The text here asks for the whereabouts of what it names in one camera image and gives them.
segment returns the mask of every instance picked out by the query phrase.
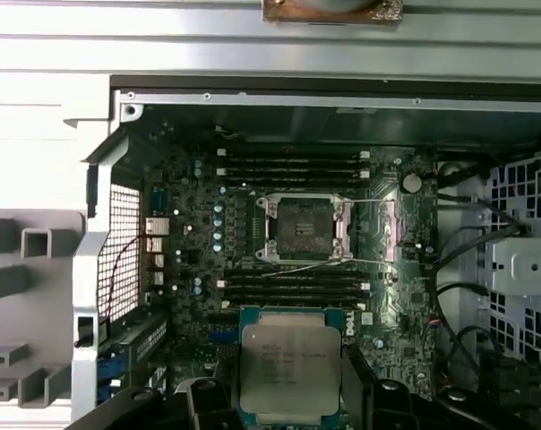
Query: circuit board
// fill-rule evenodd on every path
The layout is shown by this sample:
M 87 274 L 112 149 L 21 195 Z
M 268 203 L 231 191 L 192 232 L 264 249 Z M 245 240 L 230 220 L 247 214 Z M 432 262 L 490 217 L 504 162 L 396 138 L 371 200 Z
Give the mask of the circuit board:
M 145 184 L 147 215 L 170 226 L 147 283 L 173 315 L 172 383 L 212 374 L 242 306 L 320 307 L 342 310 L 342 342 L 379 376 L 429 397 L 418 256 L 434 252 L 434 163 L 403 147 L 174 144 Z

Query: cpu socket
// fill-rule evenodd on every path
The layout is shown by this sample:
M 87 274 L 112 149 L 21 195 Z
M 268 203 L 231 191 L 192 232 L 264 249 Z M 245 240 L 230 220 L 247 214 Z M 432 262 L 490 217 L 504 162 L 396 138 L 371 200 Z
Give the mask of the cpu socket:
M 275 193 L 257 200 L 265 210 L 265 246 L 256 258 L 274 264 L 314 264 L 352 258 L 352 201 L 338 194 Z

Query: perforated metal panel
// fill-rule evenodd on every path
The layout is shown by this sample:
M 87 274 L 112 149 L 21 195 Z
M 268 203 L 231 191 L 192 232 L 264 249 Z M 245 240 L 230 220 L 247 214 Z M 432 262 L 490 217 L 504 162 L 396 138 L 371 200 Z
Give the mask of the perforated metal panel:
M 531 227 L 531 236 L 535 239 L 517 239 L 512 246 L 516 253 L 533 254 L 536 248 L 527 251 L 525 245 L 528 241 L 541 240 L 541 157 L 494 170 L 487 182 L 486 196 L 501 210 Z M 502 228 L 503 223 L 493 215 L 489 227 L 496 230 Z M 516 280 L 520 279 L 514 273 L 514 259 L 503 260 L 503 264 L 496 260 L 496 246 L 489 244 L 485 249 L 485 284 L 489 288 L 496 287 L 496 272 L 509 271 Z M 541 363 L 541 294 L 532 295 L 531 291 L 535 289 L 529 282 L 517 282 L 512 288 L 508 287 L 508 282 L 502 284 L 497 287 L 503 287 L 512 294 L 501 294 L 499 291 L 491 293 L 490 332 L 504 347 L 506 354 L 530 363 Z
M 110 232 L 98 258 L 99 315 L 109 316 L 110 321 L 127 314 L 138 303 L 140 206 L 139 191 L 111 185 Z
M 167 333 L 167 322 L 162 323 L 150 336 L 137 348 L 137 361 L 141 360 L 153 349 Z

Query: screw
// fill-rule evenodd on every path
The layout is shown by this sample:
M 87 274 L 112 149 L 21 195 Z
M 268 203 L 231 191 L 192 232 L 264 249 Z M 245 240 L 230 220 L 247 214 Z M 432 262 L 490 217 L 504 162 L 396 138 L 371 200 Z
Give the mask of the screw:
M 208 379 L 204 381 L 201 385 L 199 385 L 199 390 L 210 390 L 214 386 L 215 383 L 211 379 Z
M 399 385 L 395 381 L 384 381 L 382 387 L 384 390 L 396 391 L 399 388 Z
M 152 395 L 153 393 L 151 391 L 138 392 L 133 395 L 133 400 L 146 400 Z
M 448 398 L 453 401 L 466 401 L 468 399 L 463 392 L 454 390 L 448 393 Z

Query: black ram slot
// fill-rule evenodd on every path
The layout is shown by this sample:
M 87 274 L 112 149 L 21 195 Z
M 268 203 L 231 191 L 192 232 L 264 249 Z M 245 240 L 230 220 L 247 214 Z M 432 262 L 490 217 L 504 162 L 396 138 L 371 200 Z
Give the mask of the black ram slot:
M 352 297 L 323 298 L 323 297 L 279 297 L 279 296 L 248 296 L 228 300 L 233 307 L 241 305 L 324 305 L 334 307 L 355 307 L 359 300 Z
M 240 187 L 243 188 L 243 183 L 246 181 L 243 179 L 227 179 L 223 181 L 228 186 L 234 186 L 234 187 Z M 248 182 L 248 186 L 251 187 L 259 187 L 259 188 L 300 188 L 300 189 L 306 189 L 306 190 L 332 190 L 332 191 L 338 191 L 338 190 L 349 190 L 349 189 L 357 189 L 357 188 L 364 188 L 365 181 L 364 180 L 351 180 L 351 181 L 272 181 L 270 179 L 266 179 L 264 181 L 256 181 L 250 179 Z
M 240 179 L 240 180 L 248 180 L 253 182 L 253 180 L 260 180 L 260 179 L 274 179 L 275 177 L 279 177 L 282 180 L 319 180 L 319 181 L 325 181 L 326 180 L 352 180 L 352 179 L 359 179 L 360 172 L 353 171 L 353 172 L 328 172 L 324 170 L 306 170 L 306 171 L 294 171 L 294 170 L 282 170 L 282 171 L 267 171 L 267 170 L 255 170 L 255 171 L 246 171 L 246 170 L 229 170 L 227 169 L 226 174 L 224 177 L 227 178 L 233 178 L 233 179 Z
M 360 152 L 332 152 L 321 154 L 315 151 L 300 151 L 300 150 L 282 150 L 282 151 L 264 151 L 260 146 L 249 145 L 240 149 L 226 149 L 226 155 L 219 156 L 222 159 L 302 159 L 310 161 L 333 161 L 341 160 L 348 162 L 349 160 L 361 160 Z
M 361 161 L 329 160 L 311 161 L 308 159 L 226 159 L 217 160 L 217 168 L 255 168 L 273 170 L 275 168 L 308 168 L 312 170 L 355 171 L 365 165 Z
M 304 296 L 312 295 L 318 297 L 365 297 L 365 292 L 356 288 L 328 289 L 328 288 L 268 288 L 268 287 L 232 287 L 225 288 L 224 296 L 234 295 L 269 295 L 269 296 Z
M 352 279 L 232 279 L 227 280 L 228 287 L 309 287 L 309 288 L 359 288 L 360 285 Z
M 368 281 L 369 274 L 361 271 L 340 271 L 331 269 L 327 271 L 317 271 L 309 269 L 297 273 L 282 273 L 270 278 L 260 278 L 263 274 L 275 273 L 275 271 L 259 270 L 259 269 L 226 269 L 226 280 L 241 280 L 241 279 L 263 279 L 263 280 L 353 280 L 356 282 Z

